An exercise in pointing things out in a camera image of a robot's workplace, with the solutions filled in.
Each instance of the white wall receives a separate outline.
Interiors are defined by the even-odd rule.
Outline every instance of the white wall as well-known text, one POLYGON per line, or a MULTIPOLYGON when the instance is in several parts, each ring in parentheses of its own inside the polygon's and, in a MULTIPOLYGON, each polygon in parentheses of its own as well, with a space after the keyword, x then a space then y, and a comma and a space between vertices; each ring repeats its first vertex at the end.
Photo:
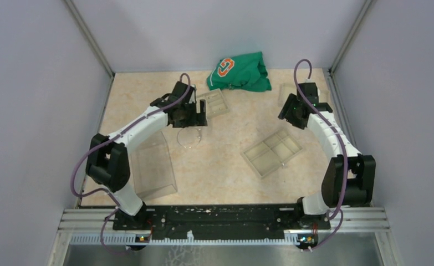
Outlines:
POLYGON ((212 69, 263 51, 270 68, 330 67, 363 0, 75 0, 115 72, 212 69))
POLYGON ((60 0, 0 1, 0 265, 45 265, 109 78, 60 0))
POLYGON ((378 1, 336 79, 405 265, 434 265, 434 1, 378 1))

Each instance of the robotic arm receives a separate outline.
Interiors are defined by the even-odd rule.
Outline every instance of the robotic arm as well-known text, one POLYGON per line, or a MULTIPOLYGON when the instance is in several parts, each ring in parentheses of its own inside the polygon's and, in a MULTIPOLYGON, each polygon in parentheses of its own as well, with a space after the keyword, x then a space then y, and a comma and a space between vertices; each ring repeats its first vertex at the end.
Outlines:
POLYGON ((299 199, 305 215, 320 215, 329 208, 336 207, 341 195, 343 181, 343 153, 338 138, 331 127, 337 130, 342 138, 348 156, 348 170, 355 178, 348 179, 342 205, 365 206, 372 200, 375 177, 375 160, 371 155, 363 155, 344 135, 342 129, 334 119, 333 110, 328 103, 320 103, 316 83, 299 84, 303 94, 310 103, 331 123, 327 125, 315 113, 300 95, 290 94, 286 100, 279 119, 300 129, 311 130, 323 148, 329 162, 328 169, 321 184, 321 191, 299 199))
MULTIPOLYGON (((200 112, 196 109, 196 88, 178 81, 170 94, 154 100, 143 114, 140 123, 137 119, 127 124, 109 136, 120 135, 114 142, 98 149, 88 156, 86 174, 94 182, 109 190, 117 200, 119 208, 130 216, 136 216, 143 201, 136 195, 134 188, 129 184, 130 167, 127 150, 135 150, 143 141, 153 133, 172 125, 172 127, 207 126, 205 114, 205 101, 200 100, 200 112)), ((108 136, 96 134, 90 148, 109 141, 108 136)))

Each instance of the green cloth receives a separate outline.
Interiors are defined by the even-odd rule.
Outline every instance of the green cloth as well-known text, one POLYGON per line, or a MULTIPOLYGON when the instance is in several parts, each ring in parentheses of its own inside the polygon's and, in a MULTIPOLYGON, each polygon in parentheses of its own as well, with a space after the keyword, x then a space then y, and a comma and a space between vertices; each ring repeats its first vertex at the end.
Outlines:
POLYGON ((243 89, 263 92, 271 90, 262 52, 223 58, 207 78, 210 90, 243 89))

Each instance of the orange logo with white outline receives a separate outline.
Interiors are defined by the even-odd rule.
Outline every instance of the orange logo with white outline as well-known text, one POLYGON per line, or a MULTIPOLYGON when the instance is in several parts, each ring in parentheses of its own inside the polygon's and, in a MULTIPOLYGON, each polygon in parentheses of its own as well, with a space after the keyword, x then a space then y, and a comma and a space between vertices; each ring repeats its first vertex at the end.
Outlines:
POLYGON ((234 61, 231 58, 225 58, 218 66, 218 75, 226 76, 228 72, 234 67, 234 61))

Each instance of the beige tabletop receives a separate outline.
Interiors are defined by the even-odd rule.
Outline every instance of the beige tabletop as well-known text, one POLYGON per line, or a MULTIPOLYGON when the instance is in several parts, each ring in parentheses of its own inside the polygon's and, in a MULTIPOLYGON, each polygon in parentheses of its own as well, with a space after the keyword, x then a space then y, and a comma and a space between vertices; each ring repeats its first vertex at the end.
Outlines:
MULTIPOLYGON (((210 71, 188 71, 197 95, 208 92, 205 83, 210 71)), ((297 73, 304 81, 308 70, 297 73)), ((181 72, 118 73, 105 109, 100 133, 107 135, 137 118, 150 102, 170 93, 181 72)), ((223 204, 295 202, 320 189, 328 159, 313 133, 293 127, 277 118, 279 91, 294 86, 293 70, 269 70, 272 91, 253 93, 222 90, 230 112, 209 120, 201 142, 186 149, 176 141, 180 129, 167 127, 163 134, 169 146, 177 193, 147 201, 147 204, 223 204), (303 148, 284 167, 265 178, 256 175, 242 152, 278 129, 287 129, 303 148)), ((321 69, 314 69, 312 81, 321 91, 320 101, 332 108, 321 69)), ((85 191, 98 185, 89 177, 85 191)), ((81 205, 112 205, 103 193, 84 198, 81 205)))

